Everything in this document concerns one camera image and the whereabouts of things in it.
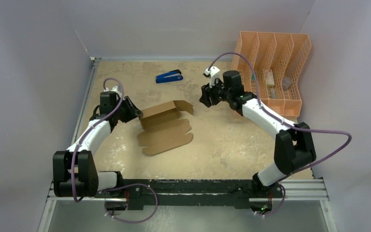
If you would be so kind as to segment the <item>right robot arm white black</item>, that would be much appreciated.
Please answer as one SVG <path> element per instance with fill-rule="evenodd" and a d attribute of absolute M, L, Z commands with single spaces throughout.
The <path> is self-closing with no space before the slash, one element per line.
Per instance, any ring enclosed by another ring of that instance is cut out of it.
<path fill-rule="evenodd" d="M 271 185 L 315 161 L 313 138 L 306 123 L 296 124 L 259 103 L 256 94 L 244 90 L 238 71 L 221 73 L 212 67 L 203 75 L 209 83 L 201 87 L 201 103 L 211 107 L 227 102 L 232 110 L 257 123 L 275 140 L 273 162 L 253 175 L 252 191 L 256 196 L 265 196 Z"/>

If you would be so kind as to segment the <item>brown cardboard box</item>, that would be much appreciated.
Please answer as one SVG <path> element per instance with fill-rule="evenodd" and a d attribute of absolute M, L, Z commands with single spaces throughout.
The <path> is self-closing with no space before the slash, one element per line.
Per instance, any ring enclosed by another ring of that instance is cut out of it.
<path fill-rule="evenodd" d="M 193 140 L 192 127 L 188 119 L 181 118 L 182 112 L 193 115 L 193 105 L 185 100 L 175 100 L 142 110 L 139 121 L 143 131 L 137 139 L 144 154 L 157 155 Z"/>

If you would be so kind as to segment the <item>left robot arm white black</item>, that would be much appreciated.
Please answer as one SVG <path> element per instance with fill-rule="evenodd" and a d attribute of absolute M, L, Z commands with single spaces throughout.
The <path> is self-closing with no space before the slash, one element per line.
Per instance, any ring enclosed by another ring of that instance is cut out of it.
<path fill-rule="evenodd" d="M 94 197 L 106 190 L 114 198 L 123 195 L 125 185 L 120 171 L 96 169 L 94 155 L 119 122 L 139 118 L 142 111 L 128 97 L 116 90 L 100 94 L 89 124 L 78 140 L 53 155 L 53 189 L 57 197 Z"/>

